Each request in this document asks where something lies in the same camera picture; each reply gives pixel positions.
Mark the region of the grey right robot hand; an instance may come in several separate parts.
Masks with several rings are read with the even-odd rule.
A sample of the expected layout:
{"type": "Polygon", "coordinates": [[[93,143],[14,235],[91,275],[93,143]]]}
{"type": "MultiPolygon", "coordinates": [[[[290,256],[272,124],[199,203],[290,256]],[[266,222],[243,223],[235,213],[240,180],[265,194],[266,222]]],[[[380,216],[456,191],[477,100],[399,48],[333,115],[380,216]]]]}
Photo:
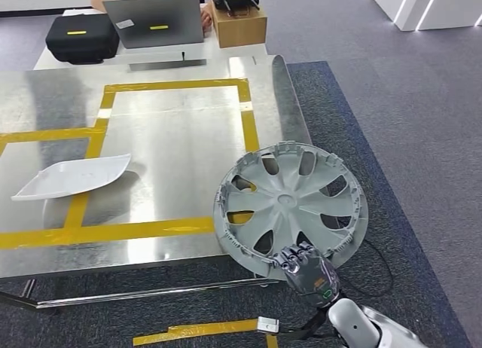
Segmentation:
{"type": "Polygon", "coordinates": [[[340,297],[341,283],[333,265],[306,241],[286,246],[273,260],[289,287],[313,306],[330,307],[340,297]]]}

